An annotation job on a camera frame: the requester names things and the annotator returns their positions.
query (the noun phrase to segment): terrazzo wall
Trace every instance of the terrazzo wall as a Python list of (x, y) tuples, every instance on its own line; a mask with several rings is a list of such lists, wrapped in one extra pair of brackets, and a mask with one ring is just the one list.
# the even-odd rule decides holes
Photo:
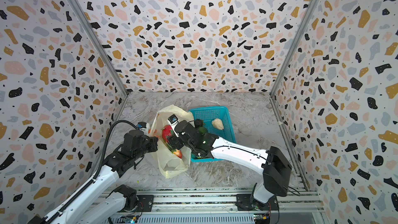
[(310, 0), (78, 0), (128, 91), (269, 91)]
[(92, 173), (120, 110), (66, 0), (2, 0), (0, 223), (43, 217)]
[(398, 223), (397, 0), (320, 0), (275, 99), (331, 223)]

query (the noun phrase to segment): beige plastic bag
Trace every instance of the beige plastic bag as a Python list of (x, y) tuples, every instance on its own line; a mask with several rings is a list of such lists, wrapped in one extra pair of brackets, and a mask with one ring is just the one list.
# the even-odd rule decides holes
[(159, 170), (166, 178), (172, 178), (178, 174), (187, 171), (191, 165), (191, 149), (184, 146), (181, 148), (182, 159), (173, 154), (164, 144), (162, 138), (162, 129), (168, 125), (167, 119), (175, 114), (179, 121), (192, 121), (193, 115), (191, 112), (185, 112), (180, 107), (170, 105), (157, 112), (157, 116), (153, 121), (149, 136), (156, 136), (159, 138), (158, 150), (156, 153), (151, 153), (155, 159), (158, 160)]

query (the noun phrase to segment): side wall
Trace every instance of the side wall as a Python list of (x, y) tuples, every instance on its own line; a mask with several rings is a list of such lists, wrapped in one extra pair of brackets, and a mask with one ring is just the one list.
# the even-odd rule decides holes
[(396, 0), (320, 0), (275, 100), (331, 223), (398, 223)]
[(66, 0), (0, 16), (0, 222), (25, 224), (91, 175), (122, 94)]
[(129, 91), (268, 91), (310, 0), (78, 0)]

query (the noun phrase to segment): marble surface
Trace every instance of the marble surface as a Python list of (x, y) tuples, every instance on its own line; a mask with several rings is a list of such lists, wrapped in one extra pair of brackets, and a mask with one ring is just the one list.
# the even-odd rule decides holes
[[(278, 127), (268, 94), (264, 93), (151, 93), (129, 95), (120, 119), (133, 123), (152, 123), (156, 112), (175, 105), (186, 111), (196, 107), (226, 106), (231, 117), (236, 143), (261, 149), (276, 146), (291, 162)], [(107, 154), (123, 142), (131, 127), (120, 123), (108, 144)], [(176, 177), (166, 179), (159, 172), (155, 158), (147, 154), (137, 169), (129, 170), (116, 186), (126, 184), (136, 189), (253, 187), (262, 175), (230, 161), (191, 163), (190, 168)], [(290, 185), (298, 186), (300, 177), (291, 175)]]

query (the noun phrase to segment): teal plastic basket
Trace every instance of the teal plastic basket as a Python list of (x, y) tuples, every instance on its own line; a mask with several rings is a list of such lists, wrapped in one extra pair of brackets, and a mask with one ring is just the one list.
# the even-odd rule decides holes
[[(236, 143), (234, 129), (232, 127), (231, 118), (229, 117), (228, 108), (226, 107), (199, 107), (191, 109), (190, 112), (193, 114), (193, 119), (201, 119), (205, 123), (205, 128), (209, 133), (216, 134), (229, 142)], [(211, 122), (219, 118), (222, 120), (224, 130), (219, 130), (213, 127)], [(219, 161), (222, 159), (217, 158), (196, 158), (195, 155), (191, 154), (191, 162), (211, 162)]]

